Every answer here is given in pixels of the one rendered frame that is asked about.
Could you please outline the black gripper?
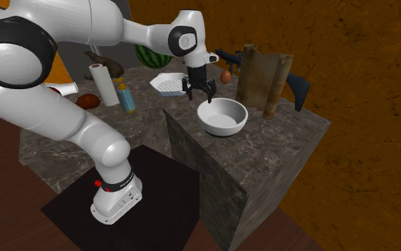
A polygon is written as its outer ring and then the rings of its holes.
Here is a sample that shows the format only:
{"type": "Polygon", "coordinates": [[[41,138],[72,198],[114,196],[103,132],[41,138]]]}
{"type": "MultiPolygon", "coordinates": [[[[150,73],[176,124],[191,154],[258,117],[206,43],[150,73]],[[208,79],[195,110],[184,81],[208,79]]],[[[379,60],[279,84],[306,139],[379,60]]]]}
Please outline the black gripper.
{"type": "Polygon", "coordinates": [[[188,67],[187,73],[188,77],[182,79],[182,90],[188,95],[189,100],[193,99],[192,88],[201,88],[207,94],[208,103],[211,103],[217,92],[217,86],[214,79],[207,81],[206,66],[188,67]]]}

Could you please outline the white ribbed tray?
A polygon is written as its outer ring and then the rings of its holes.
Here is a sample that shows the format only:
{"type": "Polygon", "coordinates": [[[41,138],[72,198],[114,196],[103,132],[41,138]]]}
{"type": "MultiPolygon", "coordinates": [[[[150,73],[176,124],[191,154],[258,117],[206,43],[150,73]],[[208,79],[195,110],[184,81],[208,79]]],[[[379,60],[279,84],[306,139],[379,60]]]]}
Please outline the white ribbed tray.
{"type": "Polygon", "coordinates": [[[182,79],[185,73],[159,73],[150,81],[150,85],[163,97],[183,96],[182,79]]]}

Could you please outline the white bowl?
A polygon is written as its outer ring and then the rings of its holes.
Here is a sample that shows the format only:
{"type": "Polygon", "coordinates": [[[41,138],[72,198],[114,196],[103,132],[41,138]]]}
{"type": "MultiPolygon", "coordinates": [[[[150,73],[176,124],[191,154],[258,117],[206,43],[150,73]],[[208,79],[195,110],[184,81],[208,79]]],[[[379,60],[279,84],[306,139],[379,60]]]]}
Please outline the white bowl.
{"type": "Polygon", "coordinates": [[[209,134],[227,137],[238,133],[246,124],[249,113],[240,102],[229,98],[213,98],[197,108],[200,126],[209,134]]]}

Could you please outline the green striped watermelon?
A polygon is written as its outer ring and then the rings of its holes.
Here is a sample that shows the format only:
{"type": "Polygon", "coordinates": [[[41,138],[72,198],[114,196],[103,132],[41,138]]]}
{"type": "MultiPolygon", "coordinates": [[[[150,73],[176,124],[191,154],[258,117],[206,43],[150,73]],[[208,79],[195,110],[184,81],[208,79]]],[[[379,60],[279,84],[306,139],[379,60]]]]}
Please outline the green striped watermelon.
{"type": "Polygon", "coordinates": [[[172,60],[171,56],[155,53],[138,44],[135,44],[135,53],[140,62],[148,68],[163,68],[172,60]]]}

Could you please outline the blue soap dispenser bottle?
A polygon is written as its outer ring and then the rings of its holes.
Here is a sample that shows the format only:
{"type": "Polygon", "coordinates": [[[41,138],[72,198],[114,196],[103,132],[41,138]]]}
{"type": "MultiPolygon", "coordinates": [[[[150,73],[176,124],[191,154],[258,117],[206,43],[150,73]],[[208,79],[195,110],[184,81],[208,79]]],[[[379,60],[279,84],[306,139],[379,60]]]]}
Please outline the blue soap dispenser bottle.
{"type": "Polygon", "coordinates": [[[130,93],[130,89],[123,83],[123,77],[114,78],[113,81],[118,83],[117,93],[122,110],[125,113],[135,112],[135,103],[130,93]]]}

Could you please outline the dark brown animal figure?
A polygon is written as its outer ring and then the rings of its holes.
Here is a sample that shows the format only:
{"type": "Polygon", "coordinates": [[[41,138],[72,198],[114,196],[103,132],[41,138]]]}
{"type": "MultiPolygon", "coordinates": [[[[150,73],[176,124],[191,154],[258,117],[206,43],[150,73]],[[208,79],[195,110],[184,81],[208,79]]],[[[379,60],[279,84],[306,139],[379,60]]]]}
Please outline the dark brown animal figure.
{"type": "Polygon", "coordinates": [[[92,51],[85,51],[84,54],[87,55],[93,63],[105,66],[112,79],[119,78],[124,74],[124,68],[118,62],[110,58],[99,56],[92,51]]]}

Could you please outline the marble counter block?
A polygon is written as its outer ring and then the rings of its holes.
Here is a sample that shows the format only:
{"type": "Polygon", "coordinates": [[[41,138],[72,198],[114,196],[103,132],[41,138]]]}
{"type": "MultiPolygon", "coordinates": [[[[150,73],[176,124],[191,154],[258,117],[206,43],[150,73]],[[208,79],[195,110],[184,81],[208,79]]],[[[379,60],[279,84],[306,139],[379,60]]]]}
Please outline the marble counter block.
{"type": "Polygon", "coordinates": [[[214,137],[197,119],[205,94],[163,97],[150,83],[157,75],[158,70],[144,66],[126,70],[134,113],[100,106],[93,114],[132,147],[146,145],[197,170],[201,220],[223,251],[235,251],[278,207],[330,122],[307,110],[296,112],[291,102],[281,100],[272,119],[250,108],[237,134],[214,137]]]}

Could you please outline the white paper towel roll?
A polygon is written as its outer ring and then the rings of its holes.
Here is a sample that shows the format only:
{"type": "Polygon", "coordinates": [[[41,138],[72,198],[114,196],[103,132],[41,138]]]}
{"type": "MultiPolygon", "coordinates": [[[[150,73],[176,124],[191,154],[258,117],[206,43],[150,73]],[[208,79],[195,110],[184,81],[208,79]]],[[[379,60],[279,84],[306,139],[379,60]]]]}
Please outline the white paper towel roll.
{"type": "Polygon", "coordinates": [[[106,106],[119,104],[118,95],[108,72],[108,68],[99,63],[92,64],[88,68],[104,104],[106,106]]]}

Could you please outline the dark blue toy rifle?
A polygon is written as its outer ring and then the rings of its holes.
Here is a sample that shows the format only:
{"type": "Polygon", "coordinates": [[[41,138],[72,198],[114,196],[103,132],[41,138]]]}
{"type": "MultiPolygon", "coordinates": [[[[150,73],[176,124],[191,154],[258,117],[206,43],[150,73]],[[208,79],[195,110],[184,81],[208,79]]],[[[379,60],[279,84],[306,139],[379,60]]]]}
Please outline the dark blue toy rifle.
{"type": "MultiPolygon", "coordinates": [[[[229,65],[229,72],[231,75],[233,75],[234,65],[236,66],[237,71],[240,71],[243,56],[242,51],[235,51],[234,54],[231,54],[222,49],[216,49],[215,54],[226,61],[226,64],[229,65]]],[[[297,76],[291,72],[288,73],[286,82],[295,96],[295,111],[299,112],[303,107],[303,103],[305,102],[311,85],[305,78],[297,76]]]]}

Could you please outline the black robot stand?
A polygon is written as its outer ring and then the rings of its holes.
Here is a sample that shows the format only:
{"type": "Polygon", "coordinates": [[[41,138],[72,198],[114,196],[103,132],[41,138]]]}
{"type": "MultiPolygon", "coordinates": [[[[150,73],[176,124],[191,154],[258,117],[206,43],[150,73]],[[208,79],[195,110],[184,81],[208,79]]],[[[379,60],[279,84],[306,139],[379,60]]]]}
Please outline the black robot stand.
{"type": "Polygon", "coordinates": [[[141,201],[113,225],[90,211],[100,176],[91,168],[42,208],[80,251],[183,251],[199,220],[199,173],[141,145],[129,161],[141,201]]]}

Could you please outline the brown round bread loaf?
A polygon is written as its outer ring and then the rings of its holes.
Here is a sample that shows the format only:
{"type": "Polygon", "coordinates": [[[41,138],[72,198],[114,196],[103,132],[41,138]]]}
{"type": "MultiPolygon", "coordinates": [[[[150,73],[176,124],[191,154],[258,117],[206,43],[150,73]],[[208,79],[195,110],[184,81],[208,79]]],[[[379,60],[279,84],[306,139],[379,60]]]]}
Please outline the brown round bread loaf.
{"type": "Polygon", "coordinates": [[[83,94],[82,96],[78,97],[75,104],[82,109],[88,110],[97,108],[100,105],[100,99],[94,94],[83,94]]]}

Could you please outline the white cup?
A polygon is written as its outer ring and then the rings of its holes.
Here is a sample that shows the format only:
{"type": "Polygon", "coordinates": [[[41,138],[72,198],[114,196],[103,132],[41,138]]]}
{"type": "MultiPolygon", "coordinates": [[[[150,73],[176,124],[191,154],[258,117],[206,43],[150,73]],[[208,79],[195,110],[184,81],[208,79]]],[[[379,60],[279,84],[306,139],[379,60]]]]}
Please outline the white cup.
{"type": "Polygon", "coordinates": [[[75,82],[71,83],[44,83],[44,86],[49,87],[53,91],[59,93],[62,96],[78,93],[78,86],[75,82]]]}

